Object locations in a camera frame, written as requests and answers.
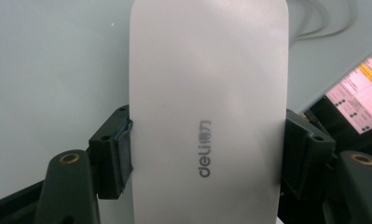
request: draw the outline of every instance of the rounded rectangular object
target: rounded rectangular object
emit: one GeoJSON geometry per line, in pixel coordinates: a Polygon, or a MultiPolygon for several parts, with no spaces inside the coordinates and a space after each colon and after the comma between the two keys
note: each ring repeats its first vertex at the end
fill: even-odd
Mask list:
{"type": "Polygon", "coordinates": [[[285,1],[137,0],[130,42],[135,223],[275,223],[285,1]]]}

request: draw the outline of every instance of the brand logo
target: brand logo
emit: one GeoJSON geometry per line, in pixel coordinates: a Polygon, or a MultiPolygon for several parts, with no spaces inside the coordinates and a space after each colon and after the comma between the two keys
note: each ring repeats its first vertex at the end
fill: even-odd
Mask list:
{"type": "Polygon", "coordinates": [[[198,155],[200,156],[200,167],[198,170],[200,171],[201,177],[208,177],[211,174],[209,169],[209,165],[211,163],[211,159],[209,154],[211,153],[211,129],[210,126],[212,123],[209,120],[202,120],[200,122],[200,145],[198,149],[200,152],[198,155]]]}

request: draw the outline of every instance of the yellow label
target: yellow label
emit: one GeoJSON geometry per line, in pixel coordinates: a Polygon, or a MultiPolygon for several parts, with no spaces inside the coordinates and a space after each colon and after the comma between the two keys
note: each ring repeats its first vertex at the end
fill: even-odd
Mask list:
{"type": "Polygon", "coordinates": [[[372,82],[372,70],[368,67],[368,65],[362,63],[359,66],[359,70],[372,82]]]}

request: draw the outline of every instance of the brass screw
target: brass screw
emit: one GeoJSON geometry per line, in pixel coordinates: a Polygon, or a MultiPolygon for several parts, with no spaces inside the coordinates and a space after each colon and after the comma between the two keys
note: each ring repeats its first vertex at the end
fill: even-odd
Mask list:
{"type": "Polygon", "coordinates": [[[80,155],[78,155],[77,153],[69,153],[60,158],[60,163],[70,164],[70,163],[78,161],[78,159],[80,159],[80,155]]]}
{"type": "Polygon", "coordinates": [[[365,155],[362,155],[362,154],[351,154],[351,158],[354,161],[357,161],[358,163],[360,163],[362,165],[369,165],[369,166],[372,165],[372,160],[369,157],[365,156],[365,155]]]}

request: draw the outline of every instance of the deli logo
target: deli logo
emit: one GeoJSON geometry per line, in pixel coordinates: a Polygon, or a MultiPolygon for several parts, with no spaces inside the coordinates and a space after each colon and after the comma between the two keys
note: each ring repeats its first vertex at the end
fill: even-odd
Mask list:
{"type": "Polygon", "coordinates": [[[209,120],[202,120],[200,122],[200,145],[198,147],[200,156],[200,171],[201,177],[208,177],[211,174],[209,165],[211,159],[209,154],[211,153],[211,130],[210,126],[212,123],[209,120]]]}

